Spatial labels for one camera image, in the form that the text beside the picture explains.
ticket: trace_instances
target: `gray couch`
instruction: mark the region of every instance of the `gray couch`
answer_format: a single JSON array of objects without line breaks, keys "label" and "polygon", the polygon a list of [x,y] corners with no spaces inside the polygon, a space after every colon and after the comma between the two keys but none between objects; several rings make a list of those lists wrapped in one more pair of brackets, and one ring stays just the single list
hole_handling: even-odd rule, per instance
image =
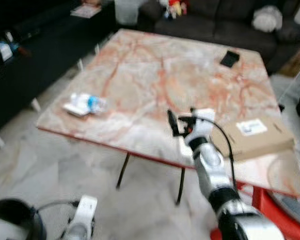
[{"label": "gray couch", "polygon": [[251,26],[260,1],[189,0],[187,15],[167,20],[163,17],[164,7],[157,0],[148,0],[139,8],[137,29],[257,51],[268,73],[272,74],[300,48],[300,25],[294,21],[300,0],[277,0],[281,3],[278,8],[283,15],[283,25],[274,33]]}]

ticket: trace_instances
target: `white marble floor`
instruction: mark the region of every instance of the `white marble floor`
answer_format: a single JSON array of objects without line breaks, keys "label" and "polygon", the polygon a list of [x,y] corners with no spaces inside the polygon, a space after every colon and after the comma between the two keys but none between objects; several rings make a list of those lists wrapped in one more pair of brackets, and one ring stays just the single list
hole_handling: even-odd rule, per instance
[{"label": "white marble floor", "polygon": [[[88,55],[83,64],[92,57]],[[69,69],[37,98],[43,110],[76,74],[76,67]],[[271,77],[275,94],[286,107],[283,119],[295,133],[300,150],[300,118],[295,110],[300,75],[291,85],[292,81],[280,75]],[[216,218],[200,193],[194,171],[185,173],[179,207],[174,201],[180,169],[144,159],[131,158],[117,191],[124,153],[39,131],[35,128],[38,117],[30,107],[23,109],[0,130],[6,142],[0,149],[0,199],[17,197],[38,207],[58,199],[78,199],[83,194],[97,197],[93,239],[209,239]],[[49,240],[61,234],[72,214],[68,206],[42,212]]]}]

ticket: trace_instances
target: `red table edge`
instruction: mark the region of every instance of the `red table edge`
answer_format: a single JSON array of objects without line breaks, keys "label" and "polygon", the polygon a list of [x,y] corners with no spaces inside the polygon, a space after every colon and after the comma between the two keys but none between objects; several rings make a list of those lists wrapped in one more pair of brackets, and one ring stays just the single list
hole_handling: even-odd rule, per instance
[{"label": "red table edge", "polygon": [[[36,127],[41,131],[61,135],[61,136],[67,137],[67,138],[80,140],[80,141],[87,142],[87,143],[90,143],[90,144],[100,145],[100,146],[110,148],[110,149],[115,149],[115,150],[118,150],[120,152],[128,153],[132,156],[140,157],[140,158],[150,160],[150,161],[153,161],[153,162],[162,163],[162,164],[166,164],[166,165],[176,167],[176,168],[181,168],[181,169],[195,170],[194,166],[183,165],[181,163],[176,163],[176,162],[169,161],[169,160],[163,160],[163,159],[153,157],[153,156],[143,155],[143,154],[138,153],[138,152],[133,152],[133,151],[126,150],[126,149],[123,149],[123,148],[120,148],[120,147],[110,146],[110,145],[107,145],[107,144],[104,144],[104,143],[101,143],[101,142],[96,142],[96,141],[88,140],[88,139],[85,139],[85,138],[82,138],[82,137],[73,136],[73,135],[70,135],[70,134],[67,134],[67,133],[63,133],[61,131],[46,129],[46,128],[38,126],[38,125]],[[257,187],[257,188],[263,188],[263,189],[266,189],[266,190],[274,192],[274,193],[279,193],[279,194],[283,194],[283,195],[286,195],[286,196],[290,196],[290,197],[293,197],[293,198],[300,198],[300,195],[293,195],[292,193],[289,193],[289,192],[283,192],[283,191],[279,191],[279,190],[275,190],[275,189],[271,189],[271,188],[265,188],[263,186],[256,186],[254,183],[247,182],[247,181],[243,182],[241,180],[236,180],[235,182],[239,183],[240,185],[250,185],[250,186]]]}]

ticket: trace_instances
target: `red object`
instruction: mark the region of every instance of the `red object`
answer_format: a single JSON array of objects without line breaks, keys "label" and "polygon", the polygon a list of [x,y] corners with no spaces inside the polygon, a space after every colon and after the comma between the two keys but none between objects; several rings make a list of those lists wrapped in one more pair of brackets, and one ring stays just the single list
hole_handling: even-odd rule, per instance
[{"label": "red object", "polygon": [[176,3],[179,3],[180,0],[169,0],[169,6],[173,6]]},{"label": "red object", "polygon": [[250,192],[246,192],[244,189],[244,186],[247,186],[246,183],[243,182],[239,182],[239,181],[235,181],[236,182],[236,188],[238,189],[238,191],[240,191],[241,193],[250,196],[251,198],[253,197],[253,194]]},{"label": "red object", "polygon": [[[253,187],[252,206],[274,222],[281,230],[286,240],[300,240],[300,224],[288,216],[260,187]],[[212,240],[222,240],[221,232],[217,228],[210,233]]]}]

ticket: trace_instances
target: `wire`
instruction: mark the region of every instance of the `wire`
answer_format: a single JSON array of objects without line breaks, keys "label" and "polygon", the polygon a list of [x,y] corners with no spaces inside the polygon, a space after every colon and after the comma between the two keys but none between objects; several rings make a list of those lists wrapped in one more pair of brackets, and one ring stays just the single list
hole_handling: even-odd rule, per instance
[{"label": "wire", "polygon": [[45,205],[42,205],[40,207],[37,208],[37,212],[40,212],[41,210],[44,210],[46,208],[50,208],[50,207],[53,207],[55,205],[71,205],[73,207],[78,207],[79,205],[79,200],[75,200],[75,201],[70,201],[70,200],[57,200],[57,201],[52,201],[52,202],[49,202]]},{"label": "wire", "polygon": [[37,216],[38,216],[38,221],[39,221],[39,224],[40,224],[40,240],[45,240],[45,237],[44,237],[44,223],[42,221],[42,218],[41,218],[41,215],[39,212],[36,212]]},{"label": "wire", "polygon": [[207,118],[204,118],[204,117],[199,117],[199,116],[193,116],[194,118],[196,119],[200,119],[202,121],[207,121],[208,123],[211,123],[213,124],[214,126],[216,126],[220,132],[222,133],[222,135],[224,136],[225,140],[226,140],[226,143],[228,145],[228,148],[229,148],[229,158],[230,158],[230,164],[231,164],[231,175],[232,175],[232,183],[233,183],[233,187],[234,187],[234,190],[236,192],[238,192],[238,189],[237,189],[237,183],[236,183],[236,177],[235,177],[235,168],[234,168],[234,155],[233,155],[233,152],[232,152],[232,147],[231,147],[231,144],[230,144],[230,141],[229,141],[229,138],[227,137],[225,131],[223,130],[223,128],[218,125],[217,123],[215,123],[214,121],[211,121]]}]

